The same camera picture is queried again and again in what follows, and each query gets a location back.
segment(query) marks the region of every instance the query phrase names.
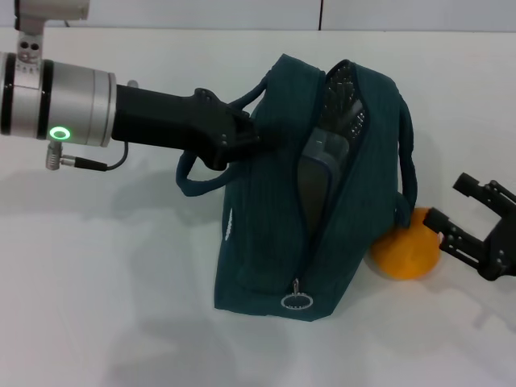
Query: open zipper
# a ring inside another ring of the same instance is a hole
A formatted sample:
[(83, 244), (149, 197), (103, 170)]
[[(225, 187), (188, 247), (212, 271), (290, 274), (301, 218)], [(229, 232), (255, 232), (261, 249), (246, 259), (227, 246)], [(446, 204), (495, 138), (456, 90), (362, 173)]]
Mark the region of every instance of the open zipper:
[[(294, 163), (294, 167), (293, 167), (293, 183), (294, 183), (293, 187), (295, 188), (294, 198), (298, 204), (298, 212), (299, 212), (299, 214), (302, 215), (301, 218), (302, 218), (303, 243), (304, 243), (304, 246), (302, 249), (302, 251), (303, 251), (302, 258), (300, 259), (300, 264), (299, 264), (298, 270), (296, 271), (296, 274), (293, 277), (294, 292), (296, 291), (296, 289), (295, 289), (296, 285), (299, 286), (299, 281), (300, 281), (300, 279), (302, 279), (304, 272), (306, 271), (306, 268), (309, 266), (311, 261), (317, 255), (317, 250), (323, 240), (323, 236), (326, 232), (328, 223), (331, 221), (331, 217), (333, 216), (333, 212), (334, 212), (333, 210), (339, 200), (340, 194), (343, 192), (343, 190), (346, 187), (349, 173), (352, 170), (353, 165), (355, 164), (356, 156), (358, 155), (358, 152), (361, 149), (362, 143), (364, 142), (364, 138), (368, 131), (368, 124), (369, 124), (368, 109), (367, 109), (364, 99), (362, 98), (362, 95), (360, 93), (360, 89), (358, 87), (358, 81), (356, 78), (356, 67), (352, 62), (349, 62), (348, 60), (343, 60), (328, 72), (328, 74), (326, 76), (325, 86), (323, 88), (324, 94), (326, 94), (328, 88), (331, 87), (329, 84), (330, 84), (333, 76), (335, 76), (336, 73), (340, 69), (345, 69), (346, 66), (348, 66), (349, 71), (350, 71), (352, 85), (354, 88), (353, 95), (356, 97), (355, 101), (358, 100), (358, 101), (361, 101), (361, 103), (362, 103), (362, 111), (364, 114), (364, 121), (363, 121), (360, 133), (355, 137), (355, 139), (353, 140), (352, 143), (350, 142), (349, 153), (346, 156), (346, 164), (344, 165), (344, 169), (341, 173), (339, 183), (338, 183), (337, 188), (336, 188), (335, 192), (333, 193), (330, 201), (325, 203), (323, 206), (323, 209), (322, 209), (323, 213), (319, 220), (319, 224), (317, 226), (317, 231), (315, 232), (315, 234), (312, 238), (310, 238), (310, 235), (309, 235), (309, 229), (308, 229), (308, 224), (306, 221), (306, 215), (305, 215), (305, 211), (302, 206), (301, 195), (299, 193), (299, 188), (298, 188), (298, 163)], [(319, 116), (322, 117), (323, 113), (324, 113), (323, 109), (320, 109), (320, 108), (314, 109), (315, 117), (313, 117), (313, 120), (311, 120), (312, 121), (311, 127), (316, 126), (317, 122), (319, 121)], [(311, 131), (307, 134), (306, 138), (302, 141), (301, 147), (298, 150), (296, 160), (299, 160), (299, 158), (301, 157), (303, 148), (306, 146), (306, 143), (307, 143), (308, 139), (310, 138), (310, 135), (311, 135)]]

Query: white table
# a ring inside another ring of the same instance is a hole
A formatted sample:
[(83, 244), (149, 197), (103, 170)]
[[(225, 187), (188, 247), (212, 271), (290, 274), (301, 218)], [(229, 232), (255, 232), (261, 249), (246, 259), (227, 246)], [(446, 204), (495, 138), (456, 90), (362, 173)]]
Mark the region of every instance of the white table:
[[(0, 50), (14, 45), (0, 29)], [(222, 100), (283, 52), (326, 70), (347, 57), (391, 76), (409, 104), (419, 205), (484, 237), (496, 215), (455, 179), (516, 191), (516, 35), (59, 29), (44, 50), (120, 83)], [(222, 191), (184, 198), (179, 151), (131, 146), (112, 173), (51, 173), (45, 148), (0, 139), (0, 386), (516, 385), (513, 278), (486, 282), (449, 256), (422, 281), (363, 264), (319, 322), (217, 311)], [(122, 152), (66, 148), (109, 162)]]

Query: silver cylindrical joint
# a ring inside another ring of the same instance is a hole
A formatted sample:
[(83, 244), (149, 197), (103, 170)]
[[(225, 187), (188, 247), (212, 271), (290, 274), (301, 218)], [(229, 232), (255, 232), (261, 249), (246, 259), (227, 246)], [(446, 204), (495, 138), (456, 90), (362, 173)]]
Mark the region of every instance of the silver cylindrical joint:
[(115, 110), (113, 74), (54, 64), (48, 139), (105, 147), (111, 137)]
[(29, 65), (0, 53), (4, 135), (107, 146), (116, 112), (114, 74), (70, 64)]

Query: green led ring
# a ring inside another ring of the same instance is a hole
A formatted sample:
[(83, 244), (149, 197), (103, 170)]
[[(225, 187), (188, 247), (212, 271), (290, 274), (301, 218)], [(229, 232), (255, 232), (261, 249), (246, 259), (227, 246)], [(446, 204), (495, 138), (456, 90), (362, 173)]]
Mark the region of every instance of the green led ring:
[(65, 141), (72, 135), (65, 127), (53, 127), (49, 134), (53, 139), (57, 139), (58, 141)]

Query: fabric bag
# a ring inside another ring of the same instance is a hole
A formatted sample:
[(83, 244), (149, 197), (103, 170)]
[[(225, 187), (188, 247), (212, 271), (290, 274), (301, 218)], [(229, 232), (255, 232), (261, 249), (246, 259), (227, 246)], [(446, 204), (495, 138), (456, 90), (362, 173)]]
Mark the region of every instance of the fabric bag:
[[(375, 239), (409, 226), (417, 197), (412, 122), (391, 79), (347, 60), (325, 76), (284, 55), (231, 105), (243, 109), (263, 92), (252, 117), (261, 135), (280, 138), (281, 146), (232, 164), (212, 181), (188, 179), (195, 156), (186, 152), (177, 184), (187, 196), (226, 186), (215, 307), (313, 321), (333, 312)], [(310, 231), (307, 209), (315, 202), (302, 200), (300, 160), (315, 128), (347, 149), (329, 168), (338, 172), (321, 189), (323, 207), (310, 218)]]

